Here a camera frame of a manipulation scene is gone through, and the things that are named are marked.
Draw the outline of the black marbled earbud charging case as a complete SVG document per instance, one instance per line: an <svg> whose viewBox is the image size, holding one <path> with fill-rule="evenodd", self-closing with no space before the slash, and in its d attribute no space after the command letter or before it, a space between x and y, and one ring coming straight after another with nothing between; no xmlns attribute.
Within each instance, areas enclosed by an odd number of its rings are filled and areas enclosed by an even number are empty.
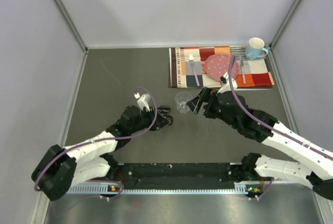
<svg viewBox="0 0 333 224"><path fill-rule="evenodd" d="M171 107L170 106L163 105L163 106L159 106L158 107L158 112L160 114L168 114L170 111L171 111Z"/></svg>

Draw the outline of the glossy black gold-striped earbud case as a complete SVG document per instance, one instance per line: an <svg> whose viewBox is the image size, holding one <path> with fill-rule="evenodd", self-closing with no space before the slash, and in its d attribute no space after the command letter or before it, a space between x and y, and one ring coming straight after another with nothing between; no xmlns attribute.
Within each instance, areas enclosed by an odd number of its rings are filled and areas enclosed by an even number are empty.
<svg viewBox="0 0 333 224"><path fill-rule="evenodd" d="M171 115L165 114L163 117L168 122L168 126L173 124L174 118Z"/></svg>

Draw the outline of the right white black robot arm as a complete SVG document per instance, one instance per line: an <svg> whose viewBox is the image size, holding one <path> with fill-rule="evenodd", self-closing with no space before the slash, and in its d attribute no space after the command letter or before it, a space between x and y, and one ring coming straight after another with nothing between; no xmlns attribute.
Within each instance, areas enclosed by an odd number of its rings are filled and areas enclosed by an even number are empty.
<svg viewBox="0 0 333 224"><path fill-rule="evenodd" d="M332 152L299 136L274 116L248 107L244 97L234 91L203 88L186 103L192 113L204 108L204 116L219 119L240 135L272 147L292 161L249 154L242 160L242 171L249 180L279 178L299 183L318 195L332 199Z"/></svg>

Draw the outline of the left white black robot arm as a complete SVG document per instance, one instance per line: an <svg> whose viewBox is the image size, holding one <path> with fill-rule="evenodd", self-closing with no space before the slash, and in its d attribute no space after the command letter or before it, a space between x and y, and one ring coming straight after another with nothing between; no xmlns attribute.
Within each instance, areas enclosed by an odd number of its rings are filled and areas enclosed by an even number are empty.
<svg viewBox="0 0 333 224"><path fill-rule="evenodd" d="M115 179L118 168L112 152L135 136L170 126L173 123L170 112L169 106L140 109L131 105L116 123L97 136L77 145L53 145L32 172L36 190L42 191L50 201L56 201L77 184L95 178Z"/></svg>

